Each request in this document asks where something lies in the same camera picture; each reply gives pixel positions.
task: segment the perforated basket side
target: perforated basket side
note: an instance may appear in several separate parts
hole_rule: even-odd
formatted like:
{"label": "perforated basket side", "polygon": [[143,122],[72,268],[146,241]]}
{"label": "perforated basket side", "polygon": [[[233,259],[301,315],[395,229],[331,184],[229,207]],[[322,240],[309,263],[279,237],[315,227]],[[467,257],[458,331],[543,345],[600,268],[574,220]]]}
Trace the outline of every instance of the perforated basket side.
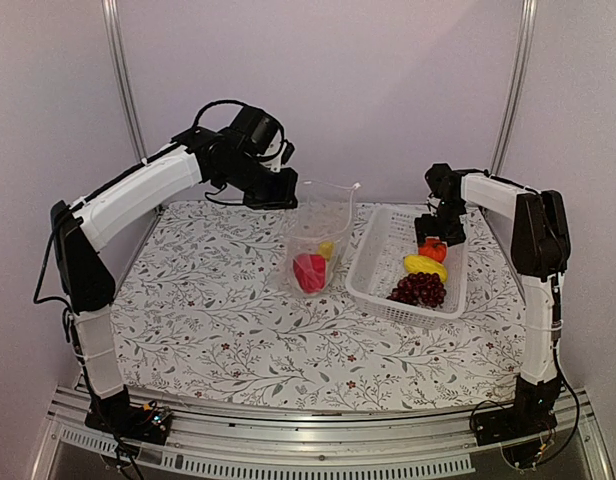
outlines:
{"label": "perforated basket side", "polygon": [[443,307],[431,310],[404,305],[385,297],[406,275],[403,258],[416,253],[415,218],[421,207],[378,207],[373,213],[346,277],[346,288],[365,312],[422,328],[438,328],[465,311],[467,242],[448,249],[447,295]]}

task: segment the yellow fruit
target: yellow fruit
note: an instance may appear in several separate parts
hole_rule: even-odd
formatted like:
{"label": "yellow fruit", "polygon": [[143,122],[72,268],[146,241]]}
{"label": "yellow fruit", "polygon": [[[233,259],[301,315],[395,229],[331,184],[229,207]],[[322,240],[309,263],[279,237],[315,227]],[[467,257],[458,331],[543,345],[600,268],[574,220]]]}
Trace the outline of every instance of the yellow fruit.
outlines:
{"label": "yellow fruit", "polygon": [[332,258],[332,254],[335,251],[335,244],[332,242],[321,242],[319,248],[317,248],[317,255],[321,255],[329,261]]}
{"label": "yellow fruit", "polygon": [[442,283],[448,280],[448,270],[441,263],[424,255],[408,255],[404,258],[404,267],[408,273],[436,273]]}

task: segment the floral tablecloth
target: floral tablecloth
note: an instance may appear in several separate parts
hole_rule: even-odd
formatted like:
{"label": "floral tablecloth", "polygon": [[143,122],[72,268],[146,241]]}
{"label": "floral tablecloth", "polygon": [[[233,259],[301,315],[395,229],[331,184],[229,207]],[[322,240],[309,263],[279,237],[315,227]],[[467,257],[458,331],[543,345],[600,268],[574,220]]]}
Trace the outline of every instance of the floral tablecloth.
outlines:
{"label": "floral tablecloth", "polygon": [[227,402],[404,410],[512,397],[524,308],[478,210],[467,309],[426,331],[360,312],[344,287],[374,206],[359,206],[328,294],[279,288],[283,212],[207,202],[167,208],[113,306],[127,384]]}

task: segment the bunch of grapes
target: bunch of grapes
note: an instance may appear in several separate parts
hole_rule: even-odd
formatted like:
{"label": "bunch of grapes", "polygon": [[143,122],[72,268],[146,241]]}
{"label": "bunch of grapes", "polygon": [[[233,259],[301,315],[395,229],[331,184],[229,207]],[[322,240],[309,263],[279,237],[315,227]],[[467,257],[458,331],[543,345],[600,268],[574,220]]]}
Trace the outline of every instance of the bunch of grapes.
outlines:
{"label": "bunch of grapes", "polygon": [[446,289],[436,273],[411,273],[399,280],[388,300],[407,305],[423,305],[435,308],[443,305]]}

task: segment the wall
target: wall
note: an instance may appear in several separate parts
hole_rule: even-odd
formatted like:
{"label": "wall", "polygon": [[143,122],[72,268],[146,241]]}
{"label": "wall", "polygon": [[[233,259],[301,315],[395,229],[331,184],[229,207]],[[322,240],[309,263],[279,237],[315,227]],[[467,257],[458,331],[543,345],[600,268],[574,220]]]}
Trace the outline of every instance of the wall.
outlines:
{"label": "wall", "polygon": [[[303,178],[360,181],[361,199],[414,202],[433,162],[489,166],[521,4],[126,0],[119,10],[149,150],[205,103],[238,98],[284,124]],[[234,113],[216,109],[204,124]]]}
{"label": "wall", "polygon": [[539,3],[503,174],[564,196],[562,359],[590,394],[616,470],[616,0]]}
{"label": "wall", "polygon": [[[28,475],[55,386],[76,373],[61,308],[31,301],[50,207],[133,162],[101,2],[0,0],[0,480]],[[105,252],[116,275],[145,227]]]}

